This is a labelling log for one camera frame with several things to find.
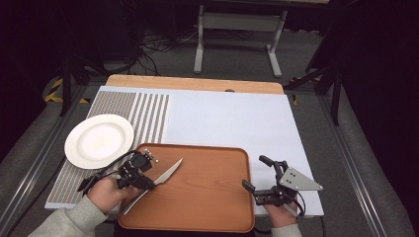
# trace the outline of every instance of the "striped mat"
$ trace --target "striped mat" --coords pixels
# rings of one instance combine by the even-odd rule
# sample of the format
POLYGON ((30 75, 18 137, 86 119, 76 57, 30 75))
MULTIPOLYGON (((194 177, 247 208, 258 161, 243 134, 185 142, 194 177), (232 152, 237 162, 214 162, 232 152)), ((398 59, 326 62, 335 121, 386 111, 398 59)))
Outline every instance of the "striped mat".
MULTIPOLYGON (((168 107, 168 95, 99 91, 87 118, 112 114, 127 119, 134 130, 132 150, 145 142, 162 142, 168 107)), ((118 169, 123 161, 110 170, 118 169)), ((46 200, 45 208, 74 206, 82 198, 81 193, 76 191, 81 181, 99 170, 81 169, 66 160, 46 200)))

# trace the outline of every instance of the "wooden board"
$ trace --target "wooden board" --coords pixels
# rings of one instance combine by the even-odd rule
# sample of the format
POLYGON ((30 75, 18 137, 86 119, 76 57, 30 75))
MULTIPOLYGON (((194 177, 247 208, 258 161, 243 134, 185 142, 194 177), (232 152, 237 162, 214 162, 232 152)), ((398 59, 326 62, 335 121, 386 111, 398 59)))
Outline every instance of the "wooden board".
POLYGON ((241 233, 253 228, 253 199, 241 186, 242 179, 250 180, 244 150, 171 144, 142 144, 138 150, 145 148, 159 161, 145 173, 152 180, 183 162, 127 215, 119 213, 122 227, 241 233))
POLYGON ((280 83, 235 81, 205 78, 160 77, 140 75, 112 75, 107 86, 140 87, 152 89, 218 91, 233 90, 238 93, 260 93, 283 95, 280 83))

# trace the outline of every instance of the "dark background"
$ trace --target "dark background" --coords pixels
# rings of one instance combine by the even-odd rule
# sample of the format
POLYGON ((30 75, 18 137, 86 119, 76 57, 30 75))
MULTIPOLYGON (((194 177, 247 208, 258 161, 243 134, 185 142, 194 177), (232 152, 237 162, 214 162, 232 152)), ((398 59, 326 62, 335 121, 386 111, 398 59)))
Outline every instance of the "dark background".
MULTIPOLYGON (((124 9, 112 0, 41 3, 9 0, 0 10, 1 160, 43 110, 42 91, 60 74, 62 55, 77 53, 99 65, 136 56, 134 45, 142 35, 141 24, 131 25, 136 10, 147 9, 148 15, 137 17, 169 37, 192 27, 198 16, 198 10, 187 15, 175 5, 167 5, 164 11, 170 14, 155 20, 152 5, 124 9), (109 35, 112 31, 120 37, 109 35)), ((351 9, 334 21, 312 67, 342 62, 340 72, 353 110, 418 233, 419 208, 411 184, 419 168, 418 1, 359 1, 351 9)), ((305 13, 289 12, 286 28, 327 32, 333 18, 305 13)))

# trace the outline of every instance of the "hand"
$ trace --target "hand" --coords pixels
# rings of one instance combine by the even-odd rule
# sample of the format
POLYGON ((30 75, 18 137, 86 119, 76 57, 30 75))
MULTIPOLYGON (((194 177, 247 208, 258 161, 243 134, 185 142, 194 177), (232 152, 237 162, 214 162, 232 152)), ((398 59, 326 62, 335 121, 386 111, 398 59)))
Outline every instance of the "hand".
POLYGON ((139 189, 128 186, 127 188, 118 189, 117 180, 106 177, 92 188, 87 197, 93 202, 104 214, 108 214, 121 200, 133 197, 139 193, 139 189))
MULTIPOLYGON (((289 206, 296 211, 296 204, 290 203, 289 206)), ((296 218, 293 214, 287 210, 283 205, 264 205, 271 217, 272 225, 274 228, 284 227, 291 224, 296 224, 296 218)))

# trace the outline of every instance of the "white plate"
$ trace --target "white plate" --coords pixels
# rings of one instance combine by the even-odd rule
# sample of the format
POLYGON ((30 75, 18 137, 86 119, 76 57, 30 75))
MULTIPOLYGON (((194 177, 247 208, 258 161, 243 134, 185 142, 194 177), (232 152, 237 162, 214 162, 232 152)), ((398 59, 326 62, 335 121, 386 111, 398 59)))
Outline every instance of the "white plate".
POLYGON ((100 115, 80 122, 65 140, 67 159, 83 169, 109 165, 132 146, 133 128, 125 118, 100 115))

